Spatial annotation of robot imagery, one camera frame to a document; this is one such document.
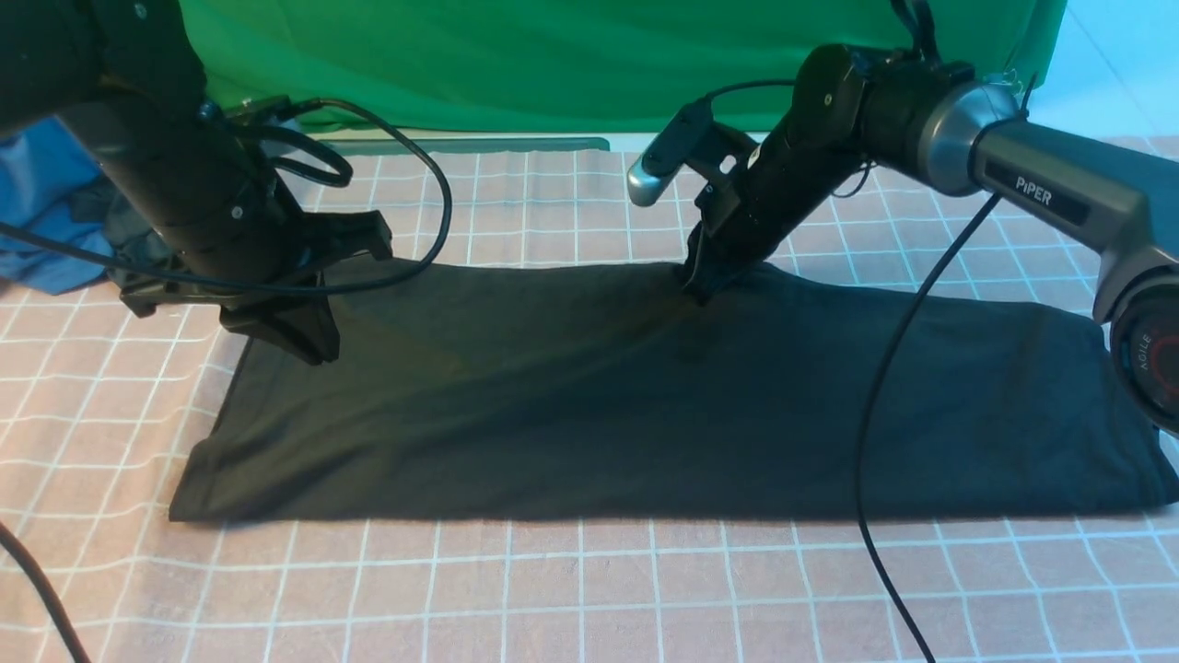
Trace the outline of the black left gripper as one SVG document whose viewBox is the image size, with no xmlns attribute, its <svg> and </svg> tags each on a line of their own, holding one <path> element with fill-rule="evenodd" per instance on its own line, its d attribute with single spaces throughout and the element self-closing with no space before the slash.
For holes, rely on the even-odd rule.
<svg viewBox="0 0 1179 663">
<path fill-rule="evenodd" d="M 62 110 L 62 125 L 173 251 L 171 280 L 130 275 L 121 302 L 146 319 L 159 306 L 220 306 L 219 322 L 299 357 L 332 365 L 340 332 L 325 297 L 265 297 L 253 285 L 316 288 L 358 252 L 391 260 L 380 214 L 307 214 L 282 169 L 342 188 L 353 169 L 331 147 L 277 126 L 231 124 L 206 101 L 170 119 L 138 94 Z"/>
</svg>

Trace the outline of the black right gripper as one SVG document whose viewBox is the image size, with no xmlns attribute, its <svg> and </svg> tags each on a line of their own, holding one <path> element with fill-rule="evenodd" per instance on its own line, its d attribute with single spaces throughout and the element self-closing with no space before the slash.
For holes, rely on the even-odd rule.
<svg viewBox="0 0 1179 663">
<path fill-rule="evenodd" d="M 707 184 L 696 196 L 700 221 L 677 280 L 698 306 L 768 260 L 859 168 L 869 68 L 867 50 L 843 42 L 814 50 L 801 64 L 788 113 L 723 185 Z"/>
</svg>

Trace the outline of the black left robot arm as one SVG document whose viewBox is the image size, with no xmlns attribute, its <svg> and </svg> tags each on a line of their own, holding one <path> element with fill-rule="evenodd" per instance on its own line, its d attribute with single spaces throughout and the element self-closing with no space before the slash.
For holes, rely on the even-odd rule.
<svg viewBox="0 0 1179 663">
<path fill-rule="evenodd" d="M 121 302 L 216 306 L 228 332 L 307 365 L 340 356 L 327 270 L 391 258 L 380 214 L 308 214 L 282 173 L 343 188 L 353 169 L 284 126 L 277 97 L 220 110 L 177 1 L 5 1 L 4 132 L 62 122 L 141 215 L 108 269 Z"/>
</svg>

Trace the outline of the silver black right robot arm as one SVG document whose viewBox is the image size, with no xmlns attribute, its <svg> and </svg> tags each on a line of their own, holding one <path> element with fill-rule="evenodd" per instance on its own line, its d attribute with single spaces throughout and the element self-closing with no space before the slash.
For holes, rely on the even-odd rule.
<svg viewBox="0 0 1179 663">
<path fill-rule="evenodd" d="M 702 193 L 683 288 L 711 298 L 864 163 L 950 197 L 996 193 L 1096 252 L 1093 319 L 1117 376 L 1175 434 L 1175 162 L 1033 124 L 969 64 L 814 50 L 778 126 Z"/>
</svg>

